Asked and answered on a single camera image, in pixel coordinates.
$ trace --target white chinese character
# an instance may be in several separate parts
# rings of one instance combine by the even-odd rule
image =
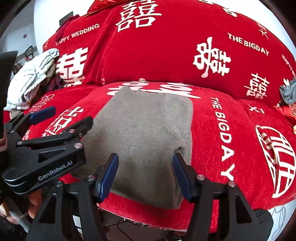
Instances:
[[[235,12],[230,11],[229,8],[223,8],[223,10],[224,10],[225,12],[227,12],[228,14],[230,14],[230,15],[232,15],[232,16],[234,16],[234,17],[237,17],[237,14],[236,14]]]
[[[148,4],[148,3],[152,3],[152,4],[136,7],[135,3],[137,2],[142,2],[141,4]],[[131,24],[134,22],[133,18],[135,19],[136,28],[151,26],[152,23],[156,20],[152,16],[162,15],[161,13],[154,13],[155,7],[157,7],[158,5],[153,3],[155,3],[155,1],[143,0],[143,1],[130,2],[122,6],[124,11],[120,13],[121,21],[115,24],[116,26],[118,26],[118,32],[129,28]],[[134,11],[137,8],[139,9],[140,15],[136,16]]]
[[[68,84],[64,85],[63,87],[76,86],[76,85],[81,85],[81,84],[82,84],[82,81],[76,81],[76,82],[68,83]]]
[[[65,110],[49,125],[42,136],[56,135],[59,131],[68,126],[68,124],[72,121],[72,117],[76,117],[78,113],[82,113],[83,111],[84,109],[81,107],[76,107],[74,110]]]
[[[48,101],[50,101],[53,97],[55,96],[55,94],[51,94],[51,95],[44,95],[41,98],[41,101],[39,101],[38,103],[34,104],[32,106],[32,108],[29,110],[29,112],[33,112],[33,111],[38,111],[41,109],[42,106],[46,105],[46,103]]]
[[[288,140],[272,127],[256,126],[256,133],[274,183],[272,198],[279,198],[288,191],[295,178],[295,152]]]
[[[264,28],[262,25],[260,25],[259,23],[257,23],[257,25],[259,26],[259,28],[261,28],[261,29],[259,29],[259,32],[261,32],[262,33],[262,36],[263,35],[265,35],[266,36],[266,38],[268,39],[268,37],[267,37],[267,31],[266,31],[266,28]]]
[[[207,43],[198,44],[196,48],[200,54],[194,56],[193,64],[200,70],[205,68],[205,64],[207,65],[205,72],[201,75],[202,78],[207,78],[209,76],[209,68],[211,68],[213,74],[218,72],[218,74],[221,74],[222,76],[228,74],[230,70],[226,67],[225,63],[230,63],[231,58],[227,57],[225,52],[220,51],[217,48],[212,49],[212,39],[213,37],[208,37]]]
[[[170,93],[170,94],[175,94],[175,95],[182,95],[190,98],[195,98],[195,99],[201,99],[198,96],[191,95],[192,89],[189,88],[188,86],[183,83],[168,83],[167,85],[160,85],[161,87],[164,88],[159,88],[157,90],[146,90],[142,89],[144,86],[148,86],[149,83],[146,81],[133,81],[133,82],[128,82],[128,83],[123,83],[121,86],[118,86],[118,88],[109,88],[108,90],[113,90],[107,93],[107,95],[114,96],[122,87],[124,86],[129,86],[129,88],[133,91],[141,90],[145,92],[152,92],[152,93]]]
[[[84,63],[81,62],[87,59],[87,52],[88,48],[79,48],[74,53],[64,54],[59,58],[56,73],[59,73],[65,83],[81,81],[85,78],[83,75]]]
[[[257,113],[260,113],[259,110],[261,110],[261,113],[265,114],[264,110],[261,109],[261,108],[259,108],[259,110],[257,110],[257,107],[256,107],[256,106],[254,106],[254,107],[252,107],[252,106],[250,106],[250,105],[248,105],[248,106],[251,107],[251,108],[249,109],[249,111],[255,111],[255,112],[257,112]]]
[[[258,73],[251,75],[254,78],[250,79],[250,86],[244,86],[248,89],[246,96],[254,96],[256,99],[263,99],[264,96],[267,97],[266,91],[268,86],[267,84],[269,84],[269,82],[266,80],[266,78],[263,79],[259,77]]]
[[[24,135],[24,137],[22,138],[23,141],[28,140],[29,139],[29,134],[30,134],[31,130],[27,130],[26,134]]]
[[[285,86],[290,86],[290,81],[288,79],[284,78],[284,85]]]
[[[48,42],[49,42],[49,40],[47,40],[47,41],[45,42],[44,47],[43,47],[44,50],[46,50],[46,49],[48,48],[48,46],[47,46],[47,45],[48,45]]]

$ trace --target red fabric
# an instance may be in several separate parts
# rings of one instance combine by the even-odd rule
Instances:
[[[44,132],[44,127],[48,126],[66,109],[70,108],[77,101],[87,96],[93,89],[97,88],[95,85],[78,85],[52,91],[43,95],[39,101],[30,109],[24,111],[24,114],[45,109],[50,106],[55,106],[57,114],[35,126],[32,126],[24,136],[24,140],[41,137]]]
[[[50,82],[47,84],[46,92],[62,89],[64,85],[65,82],[63,81],[63,79],[61,79],[61,77],[58,74],[55,74],[51,78]]]
[[[56,41],[59,41],[64,33],[65,28],[67,27],[67,25],[72,22],[73,20],[79,18],[79,15],[75,15],[75,16],[71,16],[69,17],[67,20],[65,20],[62,25],[57,29],[57,38]]]
[[[149,8],[150,15],[145,15]],[[128,16],[120,26],[122,17]],[[150,26],[143,26],[152,18]],[[206,64],[196,64],[200,69],[193,64],[195,56],[201,62],[197,45],[202,52],[200,44],[207,48],[207,41],[213,50],[210,61],[217,60],[212,62],[208,77],[204,74]],[[99,86],[140,78],[183,82],[218,90],[234,99],[263,98],[271,105],[280,99],[283,79],[292,79],[296,69],[289,50],[262,25],[217,4],[197,0],[136,1],[79,17],[68,24],[60,41],[56,42],[54,34],[44,50],[53,47],[60,50],[57,72],[67,81]],[[215,72],[219,62],[229,73],[222,76],[222,72]],[[253,92],[247,96],[253,78]]]
[[[268,165],[270,162],[263,153],[263,148],[266,150],[269,143],[267,141],[266,146],[261,146],[256,133],[256,125],[259,125],[259,133],[266,133],[276,147],[276,143],[280,143],[273,139],[276,133],[271,129],[263,129],[265,126],[271,127],[282,133],[294,149],[296,147],[295,136],[286,119],[274,107],[269,107],[261,101],[236,101],[225,93],[211,89],[179,83],[119,82],[108,84],[94,89],[62,114],[57,113],[56,119],[49,126],[41,123],[38,128],[31,127],[34,134],[30,134],[30,138],[52,133],[59,134],[63,128],[88,115],[94,118],[110,98],[126,85],[134,91],[140,89],[152,94],[173,93],[187,96],[192,100],[194,112],[191,127],[191,165],[197,173],[204,174],[211,181],[220,183],[234,180],[253,209],[269,209],[295,198],[296,183],[293,182],[295,158],[275,149],[275,152],[279,153],[279,163],[289,163],[291,167],[292,179],[289,180],[289,188],[285,190],[285,180],[287,180],[283,177],[285,170],[279,164],[271,164],[276,170],[274,184],[273,173]],[[275,159],[273,152],[267,151]],[[282,180],[279,179],[279,170],[283,171]],[[64,177],[63,180],[72,181],[69,176]],[[193,205],[185,200],[180,209],[166,210],[131,201],[115,194],[110,194],[99,206],[131,220],[174,230],[187,229],[193,209]],[[217,210],[218,204],[215,203],[212,232],[216,229]]]
[[[3,111],[3,123],[6,123],[10,120],[10,112],[9,111]]]
[[[114,6],[116,4],[120,4],[123,2],[131,2],[132,0],[95,0],[89,10],[87,11],[87,15],[98,13],[99,11]]]
[[[296,104],[283,104],[275,108],[286,117],[286,119],[292,126],[296,125]]]
[[[66,175],[59,178],[60,181],[63,181],[66,184],[79,182],[79,179],[73,177],[70,173],[67,173]]]

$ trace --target red cushion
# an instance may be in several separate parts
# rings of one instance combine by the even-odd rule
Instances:
[[[276,106],[276,109],[285,116],[291,126],[296,125],[296,103],[291,105],[283,104],[279,107]]]
[[[44,127],[48,126],[52,121],[54,121],[61,113],[66,111],[72,105],[74,105],[77,101],[81,100],[85,96],[87,96],[93,89],[97,88],[95,85],[77,85],[71,86],[67,88],[63,88],[56,91],[51,91],[43,95],[39,101],[34,104],[30,109],[24,111],[25,114],[29,112],[36,112],[50,106],[55,106],[57,109],[57,113],[54,117],[51,117],[35,126],[32,126],[23,137],[24,140],[38,138],[44,133]]]
[[[191,99],[194,110],[191,127],[191,165],[197,173],[220,183],[234,180],[253,209],[270,209],[294,199],[295,153],[291,149],[296,147],[295,135],[278,110],[261,101],[236,101],[222,92],[178,83],[112,83],[94,89],[88,96],[58,116],[49,126],[41,123],[38,128],[31,127],[34,128],[34,135],[59,134],[63,128],[88,115],[94,118],[110,98],[125,85],[134,91],[140,89],[153,94],[173,93]],[[61,124],[62,128],[57,129],[56,127]],[[263,132],[266,133],[264,136],[266,145],[263,145],[262,140],[260,142],[258,140],[258,135],[262,136]],[[270,143],[267,138],[275,148],[281,147],[281,142],[285,140],[283,150],[268,149]],[[267,159],[266,152],[273,159],[274,154],[278,153],[278,163],[272,163]],[[289,174],[285,166],[290,167]],[[185,200],[178,210],[168,210],[131,201],[115,194],[110,194],[99,206],[131,220],[174,230],[187,229],[193,209],[193,205]],[[216,229],[217,208],[218,205],[215,203],[212,232]]]
[[[10,112],[9,111],[3,111],[3,123],[6,123],[10,120]]]
[[[87,10],[87,15],[95,14],[107,7],[111,7],[123,2],[131,2],[131,0],[95,0],[91,7]]]
[[[201,55],[209,45],[210,60]],[[116,5],[69,23],[63,38],[56,42],[54,35],[44,50],[53,47],[60,50],[58,72],[67,81],[182,82],[271,105],[296,69],[292,54],[269,30],[197,0]]]

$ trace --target pillow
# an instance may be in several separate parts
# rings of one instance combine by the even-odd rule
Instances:
[[[89,16],[91,14],[96,14],[105,8],[115,6],[117,4],[124,3],[124,2],[131,2],[131,0],[95,0],[91,5],[91,7],[89,8],[89,10],[87,10],[86,16]]]
[[[123,3],[77,18],[45,47],[60,50],[64,81],[99,86],[182,82],[276,105],[279,85],[296,76],[294,57],[276,36],[210,1]]]
[[[192,113],[192,102],[184,96],[124,86],[98,112],[83,137],[88,161],[74,171],[75,176],[93,173],[115,152],[120,165],[113,193],[154,207],[179,209],[183,196],[171,168],[172,156],[180,152],[187,164],[191,162]]]
[[[24,114],[26,115],[29,112],[36,112],[51,106],[55,106],[57,109],[56,115],[45,121],[42,121],[37,125],[31,126],[26,135],[23,137],[23,140],[52,135],[56,131],[59,131],[68,124],[72,116],[77,115],[77,112],[74,111],[72,113],[69,111],[69,108],[96,88],[97,86],[95,85],[78,85],[71,86],[70,88],[62,88],[60,90],[51,91],[44,94],[36,104],[32,105],[28,110],[25,110]],[[59,115],[61,113],[68,115],[68,119],[63,118],[60,120]],[[57,120],[60,120],[60,122],[54,127],[54,131],[45,131],[46,129],[44,127],[50,125],[50,123],[55,121],[56,118]]]
[[[57,113],[58,118],[50,125],[40,123],[36,131],[34,127],[30,129],[34,128],[38,137],[43,133],[59,134],[63,128],[88,115],[95,118],[124,86],[153,95],[170,93],[186,96],[192,101],[191,165],[198,174],[204,174],[211,181],[219,183],[235,181],[253,209],[270,209],[295,198],[295,135],[284,116],[261,101],[236,101],[222,92],[181,83],[119,82],[96,88],[71,106],[69,112]],[[56,104],[62,105],[62,102],[56,101]],[[149,109],[143,105],[139,115],[147,112]],[[85,168],[89,174],[95,171],[89,165],[94,161],[87,159]],[[99,206],[116,215],[151,226],[186,230],[194,205],[183,200],[177,210],[164,209],[134,201],[126,193],[112,191]],[[215,203],[212,232],[216,230],[217,213],[218,205]]]

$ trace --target black cable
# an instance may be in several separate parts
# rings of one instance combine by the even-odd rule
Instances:
[[[119,222],[120,222],[121,220],[119,220],[118,222],[117,222],[117,228],[119,229],[119,231],[121,231],[126,237],[128,237],[129,239],[130,239],[130,241],[133,241],[124,231],[122,231],[120,228],[119,228]]]
[[[128,237],[130,239],[130,241],[133,241],[124,231],[122,231],[120,228],[119,228],[119,225],[121,223],[130,223],[130,224],[133,224],[133,225],[136,225],[136,226],[139,226],[139,227],[147,227],[148,225],[139,225],[139,224],[136,224],[136,223],[131,223],[129,221],[124,221],[122,219],[118,220],[118,222],[116,224],[112,224],[112,225],[109,225],[109,226],[106,226],[106,228],[109,228],[109,227],[112,227],[112,226],[115,226],[117,225],[117,228],[120,232],[122,232],[126,237]]]
[[[109,228],[109,227],[112,227],[112,226],[115,226],[115,225],[117,225],[117,224],[112,224],[112,225],[109,225],[109,226],[105,226],[106,228]]]
[[[132,225],[136,225],[136,226],[139,226],[139,227],[147,227],[148,225],[147,224],[145,224],[145,225],[140,225],[140,224],[136,224],[136,223],[131,223],[131,222],[129,222],[129,221],[124,221],[124,220],[120,220],[120,221],[122,221],[121,223],[130,223],[130,224],[132,224]],[[115,226],[115,225],[117,225],[117,224],[112,224],[112,225],[109,225],[109,226],[106,226],[106,228],[109,228],[109,227],[112,227],[112,226]]]
[[[276,207],[274,208],[272,215],[276,213],[279,213],[279,228],[273,233],[271,239],[274,240],[275,238],[277,238],[277,236],[281,233],[281,230],[283,228],[284,225],[284,221],[286,218],[286,208],[285,205],[281,205],[280,206],[280,210],[277,210]]]

